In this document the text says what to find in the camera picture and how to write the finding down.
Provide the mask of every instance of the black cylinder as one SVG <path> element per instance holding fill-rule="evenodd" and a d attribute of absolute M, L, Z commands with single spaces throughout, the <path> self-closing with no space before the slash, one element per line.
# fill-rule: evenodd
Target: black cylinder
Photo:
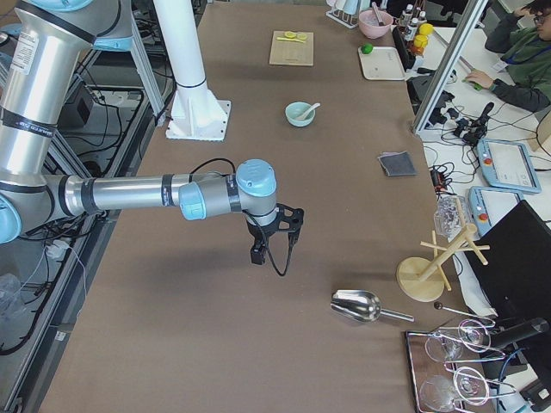
<path fill-rule="evenodd" d="M 510 327 L 492 335 L 493 348 L 505 348 L 509 344 L 544 333 L 549 330 L 549 323 L 541 318 L 532 318 L 529 321 Z"/>

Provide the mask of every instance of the bowl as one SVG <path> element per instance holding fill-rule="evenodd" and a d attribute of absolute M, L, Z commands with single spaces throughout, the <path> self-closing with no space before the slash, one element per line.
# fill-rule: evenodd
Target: bowl
<path fill-rule="evenodd" d="M 379 39 L 384 36 L 394 23 L 394 17 L 389 15 L 387 12 L 379 11 L 379 14 L 385 23 L 384 26 L 379 26 L 375 13 L 371 9 L 363 11 L 358 16 L 358 26 L 360 27 L 360 31 L 368 39 Z"/>
<path fill-rule="evenodd" d="M 314 116 L 316 115 L 316 109 L 308 114 L 304 120 L 296 120 L 296 118 L 306 112 L 312 105 L 306 102 L 293 102 L 289 103 L 285 108 L 285 116 L 287 120 L 293 126 L 303 127 L 312 123 Z"/>

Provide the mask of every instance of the round wooden base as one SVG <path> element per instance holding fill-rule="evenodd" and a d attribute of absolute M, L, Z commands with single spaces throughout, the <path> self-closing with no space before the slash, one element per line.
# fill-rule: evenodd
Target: round wooden base
<path fill-rule="evenodd" d="M 431 263 L 429 260 L 412 256 L 402 261 L 396 270 L 399 287 L 412 299 L 427 303 L 438 299 L 444 291 L 444 281 L 435 271 L 425 281 L 419 280 L 419 275 Z"/>

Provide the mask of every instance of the person's hand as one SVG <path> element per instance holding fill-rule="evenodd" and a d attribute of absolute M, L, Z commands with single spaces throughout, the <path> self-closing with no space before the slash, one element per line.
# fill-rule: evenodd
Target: person's hand
<path fill-rule="evenodd" d="M 525 17 L 527 15 L 532 16 L 532 14 L 530 13 L 530 9 L 526 9 L 524 7 L 519 7 L 518 9 L 514 9 L 513 14 L 516 17 Z"/>
<path fill-rule="evenodd" d="M 477 71 L 476 69 L 471 71 L 467 77 L 465 77 L 467 82 L 477 83 L 482 86 L 484 89 L 490 89 L 493 83 L 493 79 L 489 77 L 483 71 Z"/>

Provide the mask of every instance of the brown table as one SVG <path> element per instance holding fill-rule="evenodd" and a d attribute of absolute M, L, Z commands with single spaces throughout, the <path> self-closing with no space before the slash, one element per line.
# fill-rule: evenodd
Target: brown table
<path fill-rule="evenodd" d="M 139 171 L 183 173 L 211 157 L 270 162 L 278 200 L 306 210 L 288 275 L 250 263 L 242 215 L 124 211 L 40 411 L 413 410 L 403 332 L 450 315 L 406 297 L 394 271 L 408 256 L 431 257 L 419 242 L 430 239 L 436 199 L 409 132 L 406 85 L 363 79 L 356 49 L 366 39 L 326 10 L 208 5 L 201 49 L 210 89 L 232 101 L 226 140 L 168 140 L 158 129 Z M 273 30 L 313 31 L 314 67 L 269 66 Z M 297 100 L 322 103 L 308 128 L 283 115 Z M 383 151 L 408 151 L 419 175 L 385 177 Z M 270 242 L 280 266 L 285 239 Z M 443 302 L 458 307 L 450 278 Z M 373 291 L 417 322 L 349 321 L 329 306 L 339 288 Z"/>

